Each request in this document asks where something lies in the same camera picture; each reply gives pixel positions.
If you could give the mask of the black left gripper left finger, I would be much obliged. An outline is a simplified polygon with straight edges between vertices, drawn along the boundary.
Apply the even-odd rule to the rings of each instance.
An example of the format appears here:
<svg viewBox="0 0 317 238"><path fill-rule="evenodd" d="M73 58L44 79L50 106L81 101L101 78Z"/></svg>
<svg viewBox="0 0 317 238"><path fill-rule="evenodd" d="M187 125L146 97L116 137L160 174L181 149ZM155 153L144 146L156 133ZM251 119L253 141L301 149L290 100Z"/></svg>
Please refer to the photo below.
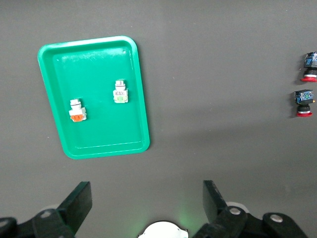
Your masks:
<svg viewBox="0 0 317 238"><path fill-rule="evenodd" d="M92 208L91 183L80 182L55 209L46 209L32 219L37 238L74 238Z"/></svg>

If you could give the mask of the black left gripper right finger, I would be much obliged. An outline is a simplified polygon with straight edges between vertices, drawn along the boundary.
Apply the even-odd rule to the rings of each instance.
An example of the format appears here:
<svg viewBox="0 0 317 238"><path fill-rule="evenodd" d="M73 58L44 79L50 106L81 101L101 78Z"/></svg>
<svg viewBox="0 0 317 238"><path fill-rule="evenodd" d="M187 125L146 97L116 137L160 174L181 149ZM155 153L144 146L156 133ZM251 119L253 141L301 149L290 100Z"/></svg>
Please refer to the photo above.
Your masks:
<svg viewBox="0 0 317 238"><path fill-rule="evenodd" d="M197 238L237 238L243 231L247 213L228 206L212 180L203 181L203 207L208 219L196 233Z"/></svg>

